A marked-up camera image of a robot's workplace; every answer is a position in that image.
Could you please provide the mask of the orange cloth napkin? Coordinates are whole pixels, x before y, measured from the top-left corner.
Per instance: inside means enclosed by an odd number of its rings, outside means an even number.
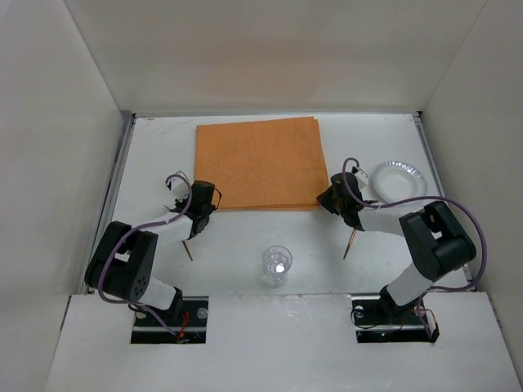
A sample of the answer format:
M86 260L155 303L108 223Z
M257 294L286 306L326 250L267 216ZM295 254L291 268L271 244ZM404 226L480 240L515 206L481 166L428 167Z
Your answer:
M314 117L199 125L194 176L222 192L222 210L306 211L329 186Z

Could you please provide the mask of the white paper plate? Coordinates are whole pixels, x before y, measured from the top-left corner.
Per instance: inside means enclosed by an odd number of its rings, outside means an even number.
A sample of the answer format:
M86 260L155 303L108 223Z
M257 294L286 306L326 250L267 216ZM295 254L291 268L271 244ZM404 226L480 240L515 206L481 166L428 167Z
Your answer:
M380 164L372 174L378 196L387 203L427 196L425 176L413 165L400 161Z

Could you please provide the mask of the clear plastic cup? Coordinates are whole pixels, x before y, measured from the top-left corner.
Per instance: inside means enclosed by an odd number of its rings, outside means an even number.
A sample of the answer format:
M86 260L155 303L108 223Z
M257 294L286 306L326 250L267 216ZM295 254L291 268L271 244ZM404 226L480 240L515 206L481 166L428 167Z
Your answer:
M263 252L261 262L266 284L279 287L285 282L292 268L293 255L286 247L274 245Z

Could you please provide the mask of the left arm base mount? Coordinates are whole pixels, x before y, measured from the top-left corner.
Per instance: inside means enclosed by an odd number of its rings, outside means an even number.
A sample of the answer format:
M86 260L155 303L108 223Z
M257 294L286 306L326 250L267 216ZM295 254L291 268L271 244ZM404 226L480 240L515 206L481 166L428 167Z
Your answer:
M200 345L206 343L208 323L208 296L183 298L181 312L174 319L167 311L153 309L163 320L164 327L150 312L134 310L132 334L133 345Z

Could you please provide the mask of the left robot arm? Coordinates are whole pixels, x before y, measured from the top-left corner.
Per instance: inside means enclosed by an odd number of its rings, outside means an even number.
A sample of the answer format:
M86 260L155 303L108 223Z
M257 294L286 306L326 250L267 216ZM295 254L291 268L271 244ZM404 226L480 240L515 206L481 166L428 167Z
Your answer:
M183 315L182 291L153 276L156 250L160 243L166 247L199 235L217 210L217 193L213 183L196 180L159 218L135 226L109 223L87 266L85 284L104 301L125 303L173 325Z

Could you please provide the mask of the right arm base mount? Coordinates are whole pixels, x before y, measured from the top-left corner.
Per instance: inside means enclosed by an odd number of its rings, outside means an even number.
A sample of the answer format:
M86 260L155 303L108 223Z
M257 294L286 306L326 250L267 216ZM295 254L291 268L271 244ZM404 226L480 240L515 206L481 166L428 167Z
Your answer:
M353 296L350 318L359 344L435 344L440 337L437 318L422 301L389 315L382 309L379 296Z

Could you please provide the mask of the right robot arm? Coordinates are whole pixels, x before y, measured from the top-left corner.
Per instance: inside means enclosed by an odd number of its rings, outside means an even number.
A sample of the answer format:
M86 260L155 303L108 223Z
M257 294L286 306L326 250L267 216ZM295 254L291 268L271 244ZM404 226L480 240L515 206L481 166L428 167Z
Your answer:
M379 205L362 199L354 174L341 172L331 177L331 185L316 200L352 229L405 240L411 262L379 292L378 308L384 318L400 316L436 282L476 258L473 241L449 206L470 212L448 198L415 197Z

